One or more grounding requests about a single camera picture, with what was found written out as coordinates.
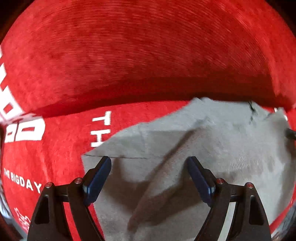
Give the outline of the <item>grey knit sweater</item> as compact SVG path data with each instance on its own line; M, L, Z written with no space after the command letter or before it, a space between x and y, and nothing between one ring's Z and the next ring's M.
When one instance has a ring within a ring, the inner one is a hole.
M186 159L230 184L251 182L269 222L287 207L295 183L295 147L282 109L255 102L193 99L180 110L116 133L83 154L103 156L111 172L94 208L106 240L193 240L209 212Z

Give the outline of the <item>red printed blanket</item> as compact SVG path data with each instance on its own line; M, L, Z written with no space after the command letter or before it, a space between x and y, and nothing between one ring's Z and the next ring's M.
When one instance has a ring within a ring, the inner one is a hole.
M267 1L1 1L1 16L1 207L26 238L47 183L193 99L282 109L295 131L295 32ZM268 224L295 240L295 183Z

